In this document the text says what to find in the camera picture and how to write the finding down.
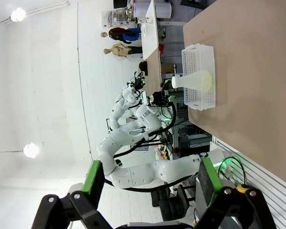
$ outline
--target mannequin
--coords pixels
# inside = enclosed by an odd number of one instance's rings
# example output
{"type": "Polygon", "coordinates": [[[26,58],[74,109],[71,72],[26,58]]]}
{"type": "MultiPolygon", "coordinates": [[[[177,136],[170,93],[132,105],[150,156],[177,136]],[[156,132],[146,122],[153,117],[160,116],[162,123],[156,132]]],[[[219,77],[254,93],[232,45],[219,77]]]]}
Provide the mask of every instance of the mannequin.
{"type": "Polygon", "coordinates": [[[123,29],[120,27],[116,27],[109,30],[108,33],[101,32],[101,37],[109,36],[111,39],[114,39],[116,41],[122,41],[126,44],[131,44],[132,41],[136,41],[137,39],[139,39],[140,33],[141,28],[123,29]]]}
{"type": "Polygon", "coordinates": [[[116,56],[127,57],[127,55],[142,53],[142,47],[124,46],[123,44],[114,44],[111,49],[104,49],[105,54],[113,53],[116,56]]]}

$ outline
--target white cup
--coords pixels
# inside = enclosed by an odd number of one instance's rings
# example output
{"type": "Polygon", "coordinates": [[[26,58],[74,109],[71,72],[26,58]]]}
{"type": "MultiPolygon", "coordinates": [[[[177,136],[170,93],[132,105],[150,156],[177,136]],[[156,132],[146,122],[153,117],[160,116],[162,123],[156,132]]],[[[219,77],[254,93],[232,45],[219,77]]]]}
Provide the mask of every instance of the white cup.
{"type": "Polygon", "coordinates": [[[209,71],[201,70],[182,77],[172,77],[173,88],[186,87],[201,92],[208,92],[212,87],[212,76],[209,71]]]}

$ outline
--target table surface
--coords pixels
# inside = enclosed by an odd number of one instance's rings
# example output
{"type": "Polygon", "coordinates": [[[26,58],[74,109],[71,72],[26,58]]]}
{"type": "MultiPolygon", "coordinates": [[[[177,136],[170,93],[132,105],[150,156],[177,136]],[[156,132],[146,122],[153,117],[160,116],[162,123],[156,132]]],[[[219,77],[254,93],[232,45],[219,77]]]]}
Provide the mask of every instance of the table surface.
{"type": "Polygon", "coordinates": [[[145,86],[143,90],[146,91],[148,96],[151,96],[154,92],[161,90],[161,66],[159,50],[154,50],[154,52],[146,59],[146,61],[148,76],[145,77],[145,86]]]}
{"type": "Polygon", "coordinates": [[[142,50],[143,59],[147,59],[156,49],[158,49],[158,28],[157,28],[157,17],[154,0],[151,0],[149,4],[146,17],[152,18],[152,23],[143,23],[141,25],[141,39],[142,39],[142,50]]]}
{"type": "Polygon", "coordinates": [[[184,26],[214,47],[216,107],[192,123],[286,182],[286,0],[218,0],[184,26]]]}

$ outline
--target ceiling light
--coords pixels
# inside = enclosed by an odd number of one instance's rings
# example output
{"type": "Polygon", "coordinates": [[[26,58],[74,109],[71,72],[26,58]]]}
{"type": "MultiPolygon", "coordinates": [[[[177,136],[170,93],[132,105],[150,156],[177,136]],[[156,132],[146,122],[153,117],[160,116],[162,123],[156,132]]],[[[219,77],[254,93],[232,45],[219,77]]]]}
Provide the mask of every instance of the ceiling light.
{"type": "Polygon", "coordinates": [[[26,15],[25,11],[20,7],[18,7],[13,11],[13,13],[11,13],[10,19],[15,22],[22,21],[25,15],[26,15]]]}
{"type": "Polygon", "coordinates": [[[29,158],[35,158],[39,153],[39,149],[33,142],[31,142],[23,148],[23,152],[25,156],[29,158]]]}

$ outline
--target white plastic basket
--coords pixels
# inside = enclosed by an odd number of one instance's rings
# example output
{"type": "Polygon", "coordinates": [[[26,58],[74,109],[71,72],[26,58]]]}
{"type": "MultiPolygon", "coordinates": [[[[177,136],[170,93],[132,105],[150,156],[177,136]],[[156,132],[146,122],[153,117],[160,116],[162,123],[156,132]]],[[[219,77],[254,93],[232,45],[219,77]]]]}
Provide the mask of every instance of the white plastic basket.
{"type": "Polygon", "coordinates": [[[212,46],[190,45],[182,50],[183,74],[188,75],[207,70],[212,76],[212,87],[208,92],[184,88],[184,104],[195,110],[215,107],[215,60],[212,46]]]}

